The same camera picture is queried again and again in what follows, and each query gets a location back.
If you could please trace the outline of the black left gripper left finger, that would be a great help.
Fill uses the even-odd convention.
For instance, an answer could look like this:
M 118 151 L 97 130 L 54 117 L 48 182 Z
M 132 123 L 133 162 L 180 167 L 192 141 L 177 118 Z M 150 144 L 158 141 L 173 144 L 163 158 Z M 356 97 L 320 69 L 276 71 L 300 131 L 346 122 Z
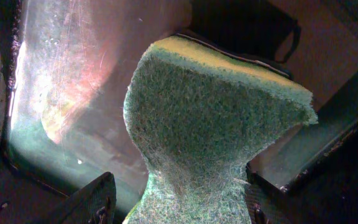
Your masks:
M 115 207 L 114 175 L 105 172 L 53 209 L 48 222 L 112 224 Z

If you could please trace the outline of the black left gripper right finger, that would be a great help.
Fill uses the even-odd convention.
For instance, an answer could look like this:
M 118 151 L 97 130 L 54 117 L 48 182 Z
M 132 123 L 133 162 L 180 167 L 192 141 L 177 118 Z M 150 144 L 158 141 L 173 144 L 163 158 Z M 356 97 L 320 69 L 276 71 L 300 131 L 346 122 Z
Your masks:
M 246 204 L 253 224 L 288 224 L 286 216 L 257 184 L 246 189 Z

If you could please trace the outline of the green yellow scrub sponge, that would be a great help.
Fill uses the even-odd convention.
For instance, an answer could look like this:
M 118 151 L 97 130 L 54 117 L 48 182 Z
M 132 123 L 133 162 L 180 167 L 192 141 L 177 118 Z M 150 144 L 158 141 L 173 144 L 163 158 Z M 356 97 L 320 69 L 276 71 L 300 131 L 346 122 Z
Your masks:
M 149 172 L 126 223 L 250 223 L 246 165 L 292 127 L 317 123 L 312 97 L 193 40 L 154 42 L 124 101 L 127 132 Z

